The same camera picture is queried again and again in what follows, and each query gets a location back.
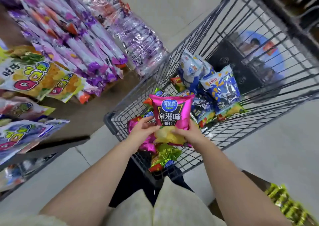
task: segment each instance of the person's right hand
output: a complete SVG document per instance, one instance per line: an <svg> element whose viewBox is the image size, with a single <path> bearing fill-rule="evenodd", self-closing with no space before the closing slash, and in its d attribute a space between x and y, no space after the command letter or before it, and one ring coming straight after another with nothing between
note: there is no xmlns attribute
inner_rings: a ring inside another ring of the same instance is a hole
<svg viewBox="0 0 319 226"><path fill-rule="evenodd" d="M198 147L204 145L208 141L211 142L208 138L206 138L200 129L198 128L197 123L190 119L189 121L189 130L183 130L176 128L173 133L178 135L182 135L185 137L187 142L192 144L195 150L198 150Z"/></svg>

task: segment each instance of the forearm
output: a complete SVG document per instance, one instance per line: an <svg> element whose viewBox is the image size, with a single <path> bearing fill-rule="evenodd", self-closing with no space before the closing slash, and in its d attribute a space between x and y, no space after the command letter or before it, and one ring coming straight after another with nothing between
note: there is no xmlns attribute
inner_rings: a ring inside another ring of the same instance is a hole
<svg viewBox="0 0 319 226"><path fill-rule="evenodd" d="M56 195L40 214L55 216L70 226L98 226L133 151L123 141Z"/></svg>
<svg viewBox="0 0 319 226"><path fill-rule="evenodd" d="M205 140L199 150L227 225L290 225L278 207L218 147Z"/></svg>

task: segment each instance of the shopping cart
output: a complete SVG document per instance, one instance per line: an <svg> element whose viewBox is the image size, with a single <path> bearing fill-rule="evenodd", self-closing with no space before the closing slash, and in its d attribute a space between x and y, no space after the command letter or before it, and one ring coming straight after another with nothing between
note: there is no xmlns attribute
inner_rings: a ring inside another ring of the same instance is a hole
<svg viewBox="0 0 319 226"><path fill-rule="evenodd" d="M227 64L233 68L243 98L241 104L248 112L202 130L225 150L298 105L316 98L318 61L297 39L298 32L274 15L269 4L262 0L222 0L165 62L105 116L105 124L121 141L128 135L127 122L146 112L142 102L155 88L176 95L170 78L176 76L179 59L186 48L209 61L215 70ZM256 35L263 38L255 43L246 42ZM174 166L152 173L148 171L149 152L137 152L132 158L155 186L161 186L164 176L174 180L202 163L201 155L193 148L183 147L182 151Z"/></svg>

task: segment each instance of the gray floor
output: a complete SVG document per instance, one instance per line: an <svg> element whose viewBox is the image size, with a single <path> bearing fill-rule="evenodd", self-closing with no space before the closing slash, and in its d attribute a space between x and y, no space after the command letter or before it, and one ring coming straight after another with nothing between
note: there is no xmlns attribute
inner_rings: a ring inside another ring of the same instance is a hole
<svg viewBox="0 0 319 226"><path fill-rule="evenodd" d="M125 0L162 38L169 50L183 40L220 0ZM318 102L302 105L225 153L240 168L265 180L286 184L296 200L319 216ZM117 139L103 126L86 144L68 150L0 203L0 212L38 212L54 195L101 158ZM184 176L203 200L213 200L203 165Z"/></svg>

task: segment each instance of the person's left hand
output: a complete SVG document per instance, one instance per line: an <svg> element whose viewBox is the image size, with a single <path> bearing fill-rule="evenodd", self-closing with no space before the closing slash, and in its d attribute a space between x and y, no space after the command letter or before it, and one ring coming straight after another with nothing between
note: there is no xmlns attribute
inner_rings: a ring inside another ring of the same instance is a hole
<svg viewBox="0 0 319 226"><path fill-rule="evenodd" d="M149 123L151 119L153 116L140 119L125 139L134 147L135 152L150 134L160 129L159 125L155 126L153 123Z"/></svg>

